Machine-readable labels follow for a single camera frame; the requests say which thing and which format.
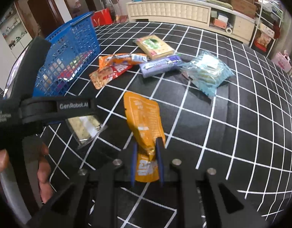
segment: purple package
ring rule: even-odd
[[[174,70],[182,62],[178,55],[171,55],[139,65],[144,78]]]

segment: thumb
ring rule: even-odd
[[[7,167],[8,162],[9,162],[9,155],[7,151],[5,149],[1,150],[0,151],[0,172],[3,171]]]

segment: grid pattern tablecloth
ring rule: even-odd
[[[95,95],[108,129],[80,151],[65,123],[42,133],[49,146],[50,182],[58,188],[79,168],[95,170],[117,157],[134,138],[125,118],[126,91],[160,106],[166,146],[191,168],[213,167],[269,222],[292,197],[292,79],[264,56],[241,43],[198,28],[166,23],[125,23],[96,28],[101,55],[142,53],[133,39],[151,33],[189,61],[200,50],[223,60],[235,76],[210,100],[179,72],[143,79],[135,66],[101,90],[90,82],[93,61],[67,95]],[[118,190],[119,227],[176,227],[176,190],[157,183]]]

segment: basket handle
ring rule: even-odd
[[[94,14],[94,11],[92,12],[89,12],[87,13],[85,16],[83,16],[82,18],[78,19],[77,21],[71,23],[70,25],[73,27],[73,26],[76,26],[78,23],[80,23],[82,20],[84,20],[85,18],[89,17],[89,16],[92,16]]]

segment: pink bag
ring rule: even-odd
[[[276,53],[272,62],[282,68],[285,72],[289,72],[292,68],[290,64],[291,60],[286,50],[284,51],[284,54],[281,54],[281,52]]]

